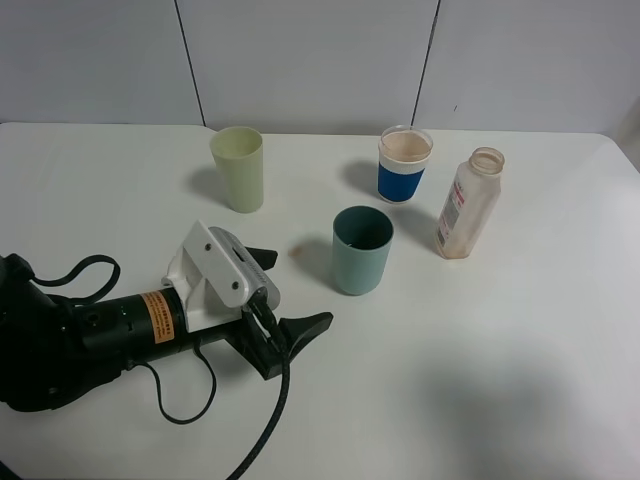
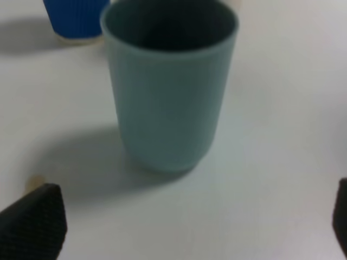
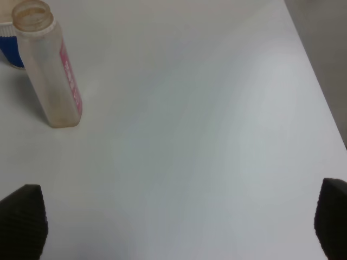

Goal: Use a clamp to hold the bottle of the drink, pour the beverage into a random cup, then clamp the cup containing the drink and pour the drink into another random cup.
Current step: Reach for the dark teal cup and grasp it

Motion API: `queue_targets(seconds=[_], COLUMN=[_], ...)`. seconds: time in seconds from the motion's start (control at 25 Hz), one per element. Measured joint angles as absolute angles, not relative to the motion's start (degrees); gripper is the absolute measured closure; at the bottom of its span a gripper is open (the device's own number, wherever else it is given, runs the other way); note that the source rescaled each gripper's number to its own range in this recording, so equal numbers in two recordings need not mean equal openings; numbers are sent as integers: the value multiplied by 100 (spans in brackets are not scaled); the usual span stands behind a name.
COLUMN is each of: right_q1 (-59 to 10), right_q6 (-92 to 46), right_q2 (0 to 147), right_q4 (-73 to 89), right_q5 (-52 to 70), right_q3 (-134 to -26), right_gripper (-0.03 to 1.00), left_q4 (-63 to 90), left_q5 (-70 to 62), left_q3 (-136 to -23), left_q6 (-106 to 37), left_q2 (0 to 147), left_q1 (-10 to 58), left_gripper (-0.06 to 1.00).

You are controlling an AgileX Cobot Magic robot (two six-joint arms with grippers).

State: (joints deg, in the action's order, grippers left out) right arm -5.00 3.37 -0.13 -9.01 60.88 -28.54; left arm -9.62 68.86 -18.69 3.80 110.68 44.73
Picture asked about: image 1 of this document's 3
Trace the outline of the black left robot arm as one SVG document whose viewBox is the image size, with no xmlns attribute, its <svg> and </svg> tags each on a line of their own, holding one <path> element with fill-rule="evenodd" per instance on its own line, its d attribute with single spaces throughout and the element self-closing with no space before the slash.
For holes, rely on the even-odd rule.
<svg viewBox="0 0 640 480">
<path fill-rule="evenodd" d="M 94 294 L 46 294 L 87 267 L 113 271 Z M 259 291 L 238 319 L 191 332 L 178 293 L 163 288 L 109 300 L 120 266 L 106 255 L 80 261 L 67 275 L 45 281 L 17 254 L 1 260 L 1 400 L 19 412 L 54 410 L 112 382 L 123 371 L 184 350 L 203 356 L 207 343 L 225 340 L 266 379 L 290 375 L 290 342 Z"/>
</svg>

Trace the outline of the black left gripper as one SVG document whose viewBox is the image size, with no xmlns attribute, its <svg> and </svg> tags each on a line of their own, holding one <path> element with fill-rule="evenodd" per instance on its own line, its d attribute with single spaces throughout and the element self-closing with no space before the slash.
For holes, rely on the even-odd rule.
<svg viewBox="0 0 640 480">
<path fill-rule="evenodd" d="M 246 269 L 266 272 L 277 261 L 278 252 L 245 247 Z M 309 343 L 326 332 L 333 314 L 322 312 L 304 318 L 281 318 L 277 324 L 266 305 L 246 307 L 237 320 L 179 336 L 182 350 L 224 340 L 233 347 L 264 380 L 290 374 L 292 361 Z"/>
</svg>

